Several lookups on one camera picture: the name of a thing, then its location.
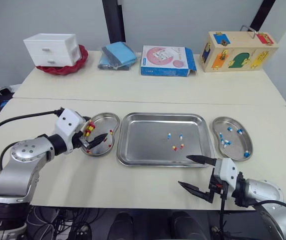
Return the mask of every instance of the wooden lock box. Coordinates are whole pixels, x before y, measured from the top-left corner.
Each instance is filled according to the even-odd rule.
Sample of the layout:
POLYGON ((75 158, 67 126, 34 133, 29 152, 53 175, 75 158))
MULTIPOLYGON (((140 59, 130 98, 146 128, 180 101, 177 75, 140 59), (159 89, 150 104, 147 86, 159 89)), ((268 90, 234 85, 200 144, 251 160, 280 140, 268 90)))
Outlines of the wooden lock box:
POLYGON ((210 31, 199 56, 205 72, 248 71, 261 69, 277 49, 268 33, 210 31))

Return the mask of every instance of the stainless steel tray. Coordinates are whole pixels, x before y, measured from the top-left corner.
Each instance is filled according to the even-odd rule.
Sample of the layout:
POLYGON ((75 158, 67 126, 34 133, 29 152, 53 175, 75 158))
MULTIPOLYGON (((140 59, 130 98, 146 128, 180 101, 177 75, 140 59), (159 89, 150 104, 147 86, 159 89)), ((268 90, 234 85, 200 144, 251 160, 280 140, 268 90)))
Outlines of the stainless steel tray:
POLYGON ((221 116, 216 118, 212 125, 218 149, 224 156, 236 161, 245 161, 252 156, 253 145, 251 138, 246 129, 238 121, 227 116, 221 116), (242 135, 237 133, 239 129, 242 130, 242 135), (224 148, 219 133, 222 133, 224 140, 231 141, 231 145, 227 144, 224 148), (244 156, 245 151, 248 151, 249 156, 244 156))
POLYGON ((204 167, 186 158, 192 154, 214 157, 207 125, 201 116, 134 112, 124 117, 117 147, 121 163, 127 166, 204 167))
POLYGON ((106 134, 107 140, 92 148, 87 152, 83 147, 82 151, 89 156, 102 156, 107 154, 114 146, 114 133, 119 126, 119 118, 110 112, 104 112, 92 117, 92 123, 95 125, 93 132, 86 138, 87 141, 92 141, 95 137, 100 134, 106 134))

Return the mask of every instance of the white plastic drawer box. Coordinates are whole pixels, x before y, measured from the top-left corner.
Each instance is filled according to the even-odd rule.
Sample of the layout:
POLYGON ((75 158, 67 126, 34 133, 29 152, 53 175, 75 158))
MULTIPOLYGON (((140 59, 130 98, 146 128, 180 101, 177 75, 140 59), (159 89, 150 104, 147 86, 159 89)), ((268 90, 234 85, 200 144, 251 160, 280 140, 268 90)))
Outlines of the white plastic drawer box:
POLYGON ((81 58, 75 34, 39 33, 24 43, 36 66, 73 66, 81 58))

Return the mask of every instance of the floor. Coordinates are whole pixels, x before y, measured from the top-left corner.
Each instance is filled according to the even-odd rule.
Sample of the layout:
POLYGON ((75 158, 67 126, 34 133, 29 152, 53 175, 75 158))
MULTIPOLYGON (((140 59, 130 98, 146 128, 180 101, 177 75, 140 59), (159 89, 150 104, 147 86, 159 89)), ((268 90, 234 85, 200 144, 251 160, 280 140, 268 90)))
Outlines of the floor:
MULTIPOLYGON (((50 220, 55 213, 55 209, 51 207, 41 207, 43 216, 50 220)), ((88 222, 97 216, 98 208, 91 208, 88 215, 88 222)), ((93 240, 106 240, 110 226, 112 225, 115 216, 120 212, 127 212, 134 222, 135 240, 160 240, 171 239, 168 218, 173 212, 178 210, 172 209, 116 209, 116 208, 100 208, 99 215, 96 221, 90 224, 92 229, 93 240)), ((193 217, 199 225, 201 225, 208 240, 214 240, 210 235, 210 227, 218 226, 219 214, 218 211, 204 211, 204 210, 186 210, 191 217, 193 217)), ((269 237, 267 230, 263 226, 263 222, 259 214, 255 211, 242 211, 225 216, 226 225, 225 231, 233 233, 235 236, 254 237, 262 240, 272 240, 269 237)), ((33 216, 29 217, 32 223, 41 223, 33 216)), ((31 236, 34 235, 38 226, 28 226, 31 236)), ((45 227, 38 231, 35 240, 40 240, 45 227)), ((51 234, 48 234, 42 240, 50 240, 51 234)), ((56 240, 67 239, 65 235, 57 236, 56 240)))

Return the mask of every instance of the folded towel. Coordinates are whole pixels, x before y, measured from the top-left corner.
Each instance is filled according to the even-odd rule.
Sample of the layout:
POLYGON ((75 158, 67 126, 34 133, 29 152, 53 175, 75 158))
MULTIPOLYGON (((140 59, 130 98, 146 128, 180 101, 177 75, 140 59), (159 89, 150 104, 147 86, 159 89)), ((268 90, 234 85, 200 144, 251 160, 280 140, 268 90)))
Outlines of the folded towel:
POLYGON ((136 61, 135 53, 121 41, 102 47, 102 51, 115 69, 136 61))
MULTIPOLYGON (((102 54, 101 59, 99 60, 97 67, 99 69, 108 69, 108 70, 114 69, 104 53, 102 54)), ((117 68, 116 70, 129 70, 129 67, 130 67, 130 65, 125 65, 125 66, 121 66, 121 67, 117 68)))

